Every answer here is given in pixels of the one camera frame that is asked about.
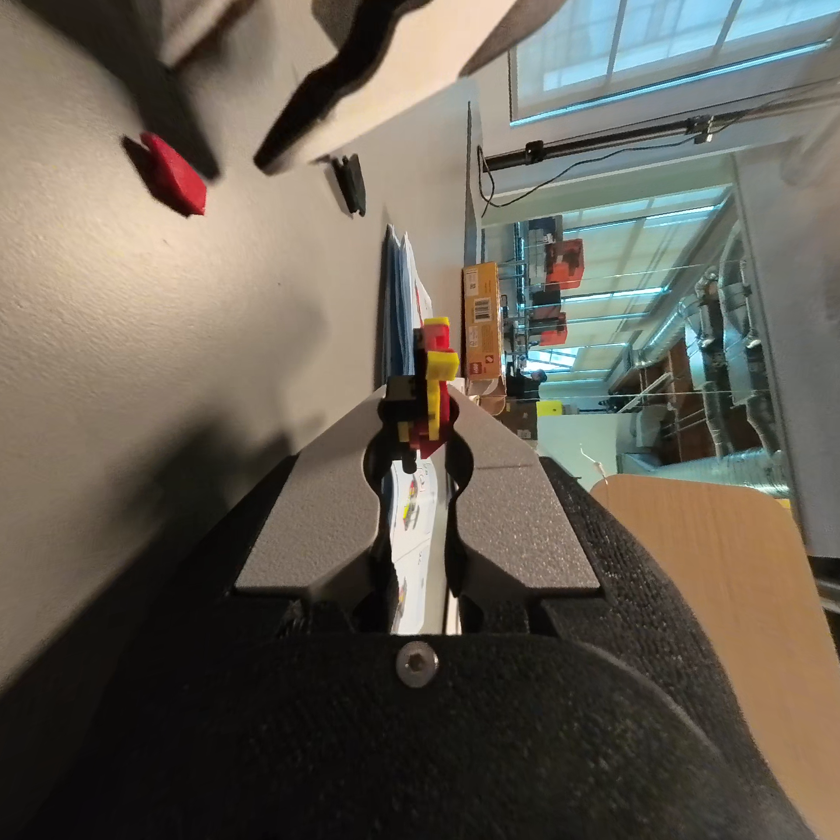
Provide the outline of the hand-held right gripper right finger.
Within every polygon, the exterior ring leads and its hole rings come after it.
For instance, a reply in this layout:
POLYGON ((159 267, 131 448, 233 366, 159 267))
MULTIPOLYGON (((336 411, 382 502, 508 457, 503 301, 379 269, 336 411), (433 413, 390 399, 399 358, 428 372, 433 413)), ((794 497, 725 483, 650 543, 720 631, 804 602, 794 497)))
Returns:
POLYGON ((591 562, 536 452, 466 395, 450 396, 450 590, 467 599, 597 593, 591 562))

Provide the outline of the black lego piece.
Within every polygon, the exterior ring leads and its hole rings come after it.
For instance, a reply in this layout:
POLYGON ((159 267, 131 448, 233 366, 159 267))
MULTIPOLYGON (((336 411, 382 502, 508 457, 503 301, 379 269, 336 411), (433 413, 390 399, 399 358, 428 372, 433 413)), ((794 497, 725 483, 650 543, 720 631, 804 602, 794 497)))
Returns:
POLYGON ((359 156, 352 154, 334 157, 331 159, 331 167, 349 214, 364 217, 366 189, 359 156))

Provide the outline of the small red lego brick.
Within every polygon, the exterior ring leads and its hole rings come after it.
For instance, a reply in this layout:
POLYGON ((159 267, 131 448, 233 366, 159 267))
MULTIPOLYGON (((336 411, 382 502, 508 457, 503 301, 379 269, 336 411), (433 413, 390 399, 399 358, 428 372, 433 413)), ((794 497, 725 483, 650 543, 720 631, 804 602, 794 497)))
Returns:
POLYGON ((142 132, 140 141, 150 156, 154 183, 162 195, 186 216, 204 216, 207 186, 203 178, 157 134, 142 132))

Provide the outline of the large grid window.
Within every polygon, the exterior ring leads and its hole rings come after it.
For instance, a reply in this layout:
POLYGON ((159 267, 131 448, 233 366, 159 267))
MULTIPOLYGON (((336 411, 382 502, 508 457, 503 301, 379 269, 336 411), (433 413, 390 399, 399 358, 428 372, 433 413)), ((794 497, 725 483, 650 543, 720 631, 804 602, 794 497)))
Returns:
POLYGON ((518 128, 812 55, 838 1, 570 1, 509 51, 518 128))

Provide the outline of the open instruction booklet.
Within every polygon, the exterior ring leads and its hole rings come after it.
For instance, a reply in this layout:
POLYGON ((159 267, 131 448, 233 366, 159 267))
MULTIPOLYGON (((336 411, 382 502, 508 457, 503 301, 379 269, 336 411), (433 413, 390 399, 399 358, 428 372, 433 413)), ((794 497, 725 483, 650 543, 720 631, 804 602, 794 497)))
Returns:
MULTIPOLYGON (((377 312, 374 383, 414 372, 413 331, 434 315, 419 279, 407 234, 385 229, 381 256, 381 291, 377 312)), ((436 634, 445 624, 448 600, 444 540, 448 505, 445 453, 419 458, 405 472, 394 461, 383 480, 397 595, 392 624, 396 635, 436 634)))

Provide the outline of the pile of cardboard boxes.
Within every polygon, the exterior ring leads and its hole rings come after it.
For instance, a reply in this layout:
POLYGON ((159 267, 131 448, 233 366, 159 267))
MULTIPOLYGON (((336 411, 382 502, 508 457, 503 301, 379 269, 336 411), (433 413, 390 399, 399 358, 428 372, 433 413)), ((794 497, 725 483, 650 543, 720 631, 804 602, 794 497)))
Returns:
POLYGON ((539 447, 538 402, 509 395, 492 395, 482 397, 480 404, 506 429, 536 451, 539 447))

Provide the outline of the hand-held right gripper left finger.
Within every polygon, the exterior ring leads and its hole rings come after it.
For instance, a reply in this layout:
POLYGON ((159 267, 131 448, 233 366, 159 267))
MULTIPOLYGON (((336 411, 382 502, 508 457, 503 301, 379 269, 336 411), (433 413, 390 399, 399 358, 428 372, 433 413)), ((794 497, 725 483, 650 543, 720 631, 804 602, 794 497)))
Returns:
POLYGON ((382 429, 380 387, 298 454, 235 582, 243 595, 385 600, 394 570, 380 536, 379 491, 364 472, 382 429))

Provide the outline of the orange cardboard lego box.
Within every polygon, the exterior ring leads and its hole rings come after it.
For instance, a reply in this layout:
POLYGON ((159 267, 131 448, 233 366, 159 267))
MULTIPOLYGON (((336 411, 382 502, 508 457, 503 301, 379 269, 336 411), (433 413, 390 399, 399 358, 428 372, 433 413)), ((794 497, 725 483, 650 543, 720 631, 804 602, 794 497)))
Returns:
POLYGON ((463 268, 462 286, 465 390, 486 413, 498 417, 507 402, 498 264, 463 268))

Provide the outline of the storage shelf rack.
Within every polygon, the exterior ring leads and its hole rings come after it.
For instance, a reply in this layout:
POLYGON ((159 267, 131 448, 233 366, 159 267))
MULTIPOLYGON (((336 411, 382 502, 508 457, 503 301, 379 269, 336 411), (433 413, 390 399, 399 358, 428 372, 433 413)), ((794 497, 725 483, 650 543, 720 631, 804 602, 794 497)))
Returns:
POLYGON ((510 268, 513 270, 515 290, 512 303, 507 305, 503 332, 512 351, 512 366, 516 371, 525 372, 533 350, 561 347, 539 346, 539 333, 534 331, 532 322, 546 318, 556 312, 556 308, 561 308, 568 323, 564 302, 580 287, 562 290, 545 285, 544 245, 572 238, 580 237, 565 231, 561 214, 537 217, 513 226, 514 257, 510 268))

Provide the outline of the red yellow lego model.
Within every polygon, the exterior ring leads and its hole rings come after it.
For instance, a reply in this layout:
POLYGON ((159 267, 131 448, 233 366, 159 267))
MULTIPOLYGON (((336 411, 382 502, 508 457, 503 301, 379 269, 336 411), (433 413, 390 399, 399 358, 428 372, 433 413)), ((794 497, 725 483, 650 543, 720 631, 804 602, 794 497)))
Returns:
POLYGON ((412 475, 418 462, 444 447, 453 427, 449 384, 459 371, 450 324, 432 317, 413 331, 415 372, 389 379, 379 405, 387 456, 412 475))

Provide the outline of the black stand pole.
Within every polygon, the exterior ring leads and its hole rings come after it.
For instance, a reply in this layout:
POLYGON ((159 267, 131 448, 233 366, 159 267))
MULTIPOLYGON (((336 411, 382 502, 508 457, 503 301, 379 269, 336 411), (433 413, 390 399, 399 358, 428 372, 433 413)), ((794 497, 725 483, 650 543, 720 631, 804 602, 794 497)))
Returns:
POLYGON ((493 154, 489 157, 480 154, 478 156, 478 166, 481 172, 493 173, 522 165, 535 165, 546 160, 564 158, 574 154, 601 150, 621 150, 634 144, 644 144, 654 140, 700 137, 700 140, 703 142, 711 136, 711 129, 715 121, 716 118, 714 115, 705 114, 699 117, 661 123, 647 128, 598 133, 579 139, 551 142, 534 140, 526 143, 519 150, 493 154))

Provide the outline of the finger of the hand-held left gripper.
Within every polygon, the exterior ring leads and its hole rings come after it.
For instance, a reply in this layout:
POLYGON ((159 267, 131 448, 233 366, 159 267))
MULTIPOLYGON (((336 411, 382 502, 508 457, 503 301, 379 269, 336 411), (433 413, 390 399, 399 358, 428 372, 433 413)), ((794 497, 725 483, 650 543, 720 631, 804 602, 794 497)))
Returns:
POLYGON ((319 161, 468 77, 541 28, 561 1, 363 1, 330 60, 291 93, 256 151, 275 175, 319 161))
POLYGON ((219 164, 178 67, 223 22, 234 2, 106 1, 108 54, 137 107, 143 128, 161 137, 200 175, 219 164))

